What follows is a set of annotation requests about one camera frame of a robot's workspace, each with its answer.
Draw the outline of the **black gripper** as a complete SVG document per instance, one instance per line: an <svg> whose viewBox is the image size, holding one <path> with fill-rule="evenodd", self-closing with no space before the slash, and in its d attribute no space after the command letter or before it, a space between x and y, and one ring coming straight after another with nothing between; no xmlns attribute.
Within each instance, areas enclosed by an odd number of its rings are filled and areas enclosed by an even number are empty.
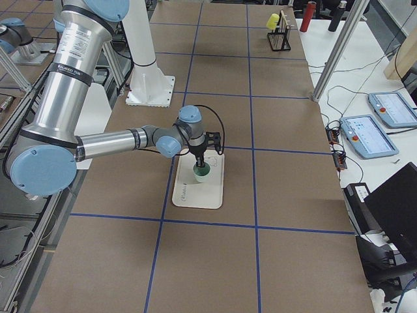
<svg viewBox="0 0 417 313"><path fill-rule="evenodd" d="M204 153L207 150L207 144L203 142L199 145L190 145L189 150L196 159L195 165L198 168L204 168L205 167Z"/></svg>

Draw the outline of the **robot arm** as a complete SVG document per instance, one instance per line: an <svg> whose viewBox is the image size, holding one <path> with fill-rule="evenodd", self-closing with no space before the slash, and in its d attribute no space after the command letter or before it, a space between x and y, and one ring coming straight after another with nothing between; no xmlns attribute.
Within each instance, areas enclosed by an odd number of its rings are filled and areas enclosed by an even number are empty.
<svg viewBox="0 0 417 313"><path fill-rule="evenodd" d="M171 127L146 125L119 132L77 136L76 125L104 45L121 23L133 62L127 102L168 106L175 79L158 68L143 1L65 1L63 35L48 71L32 123L19 131L5 171L18 189L49 196L74 180L78 162L146 147L167 157L187 147L205 167L208 136L197 106L180 109Z"/></svg>

